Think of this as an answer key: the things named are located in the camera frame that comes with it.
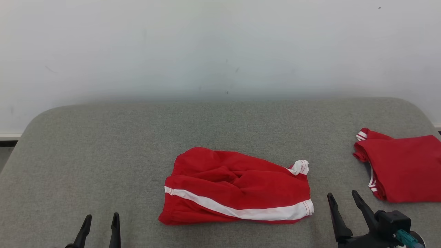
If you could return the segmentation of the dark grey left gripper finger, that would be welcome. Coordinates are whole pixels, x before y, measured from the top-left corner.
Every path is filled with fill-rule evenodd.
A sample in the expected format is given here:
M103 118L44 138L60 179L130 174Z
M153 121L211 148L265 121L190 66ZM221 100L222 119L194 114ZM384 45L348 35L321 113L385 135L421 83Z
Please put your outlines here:
M109 242L109 248L121 248L119 213L114 213L113 215L111 230L112 234Z
M76 236L76 239L74 240L74 248L84 248L86 238L90 233L91 221L92 221L92 215L87 215Z

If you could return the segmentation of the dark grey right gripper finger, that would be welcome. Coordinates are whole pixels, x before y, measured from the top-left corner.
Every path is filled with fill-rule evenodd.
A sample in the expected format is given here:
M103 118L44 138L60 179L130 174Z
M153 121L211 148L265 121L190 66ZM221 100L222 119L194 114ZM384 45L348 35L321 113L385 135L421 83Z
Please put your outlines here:
M327 194L327 199L330 208L330 214L332 218L332 227L334 230L334 236L337 243L348 243L353 236L351 229L349 229L345 221L343 220L340 211L338 209L337 201L332 193Z
M365 222L369 228L370 233L377 232L378 221L376 220L375 214L369 205L362 199L356 190L351 191L352 197L358 209L362 212Z

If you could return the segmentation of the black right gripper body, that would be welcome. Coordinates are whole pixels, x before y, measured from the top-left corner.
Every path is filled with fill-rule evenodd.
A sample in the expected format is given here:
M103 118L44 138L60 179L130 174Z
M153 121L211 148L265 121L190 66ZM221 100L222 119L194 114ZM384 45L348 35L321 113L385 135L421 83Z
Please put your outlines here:
M411 219L398 210L375 213L378 221L377 232L352 237L348 243L340 243L340 248L411 248Z

